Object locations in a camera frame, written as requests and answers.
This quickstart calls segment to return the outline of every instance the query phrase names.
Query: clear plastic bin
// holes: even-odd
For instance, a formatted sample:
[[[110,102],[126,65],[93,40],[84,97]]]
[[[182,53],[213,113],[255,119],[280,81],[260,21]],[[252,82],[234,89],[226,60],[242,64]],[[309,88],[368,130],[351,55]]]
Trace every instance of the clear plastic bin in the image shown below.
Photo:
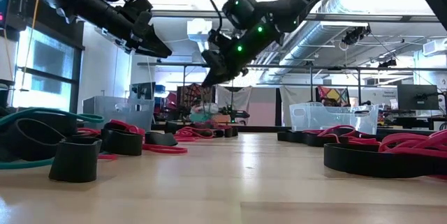
[[[359,107],[325,107],[321,103],[290,105],[293,130],[323,130],[339,125],[350,125],[356,130],[376,134],[378,105]]]
[[[150,131],[154,104],[153,100],[95,96],[82,102],[82,111],[104,117],[104,123],[86,123],[85,127],[102,129],[105,123],[116,119]]]

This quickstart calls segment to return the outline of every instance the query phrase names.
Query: ceiling duct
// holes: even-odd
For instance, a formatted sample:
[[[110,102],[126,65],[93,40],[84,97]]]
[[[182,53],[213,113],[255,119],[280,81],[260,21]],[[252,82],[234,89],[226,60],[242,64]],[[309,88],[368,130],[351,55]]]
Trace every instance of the ceiling duct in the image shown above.
[[[323,0],[318,13],[361,13],[359,10],[347,10],[340,0]],[[309,58],[320,47],[303,47],[305,45],[326,45],[341,33],[344,33],[350,24],[343,22],[316,22],[308,21],[302,24],[295,38],[288,44],[287,54],[280,56],[279,65],[298,65],[303,59]],[[291,71],[290,68],[271,68],[263,73],[263,82],[280,82],[282,76]]]

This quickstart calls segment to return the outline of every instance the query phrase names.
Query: teal hose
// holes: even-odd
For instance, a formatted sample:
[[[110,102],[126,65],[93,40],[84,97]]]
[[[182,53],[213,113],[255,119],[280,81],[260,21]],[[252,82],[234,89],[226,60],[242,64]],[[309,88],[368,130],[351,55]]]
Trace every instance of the teal hose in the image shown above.
[[[76,119],[81,119],[87,122],[92,123],[102,123],[104,122],[104,118],[102,116],[94,115],[94,114],[74,114],[70,112],[65,112],[61,110],[56,109],[49,109],[49,108],[31,108],[22,110],[21,112],[16,112],[9,114],[6,117],[3,117],[0,119],[0,126],[3,126],[7,123],[10,123],[12,121],[15,121],[17,119],[20,119],[30,113],[33,112],[51,112],[51,113],[57,113],[66,115],[68,117],[74,117]],[[38,161],[29,161],[29,162],[17,162],[17,163],[0,163],[0,170],[11,170],[11,169],[25,169],[25,168],[33,168],[33,167],[41,167],[45,165],[51,165],[53,163],[53,158],[47,159],[47,160],[38,160]]]

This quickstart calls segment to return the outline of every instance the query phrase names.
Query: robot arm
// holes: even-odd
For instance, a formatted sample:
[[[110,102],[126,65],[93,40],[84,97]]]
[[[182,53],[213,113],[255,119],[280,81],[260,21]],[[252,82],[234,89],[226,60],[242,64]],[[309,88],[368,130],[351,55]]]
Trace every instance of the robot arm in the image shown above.
[[[112,36],[126,53],[135,51],[153,57],[166,58],[171,50],[156,36],[149,25],[152,5],[148,0],[127,0],[123,7],[108,2],[119,0],[42,0],[57,13],[72,22],[80,17]]]
[[[229,81],[240,73],[247,74],[245,66],[270,43],[282,45],[284,32],[292,32],[306,18],[320,0],[228,0],[223,13],[236,29],[245,30],[241,38],[227,38],[211,30],[208,41],[219,52],[205,50],[203,58],[210,72],[203,86]],[[439,21],[447,29],[447,0],[426,0]]]

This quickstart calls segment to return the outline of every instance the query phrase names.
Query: desk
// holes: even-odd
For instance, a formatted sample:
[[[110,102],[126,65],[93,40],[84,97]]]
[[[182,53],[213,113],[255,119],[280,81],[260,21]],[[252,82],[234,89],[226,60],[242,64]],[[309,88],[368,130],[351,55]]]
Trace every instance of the desk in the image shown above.
[[[447,184],[372,179],[323,165],[323,149],[276,134],[183,144],[98,164],[87,184],[48,180],[49,167],[0,172],[0,223],[445,223]]]

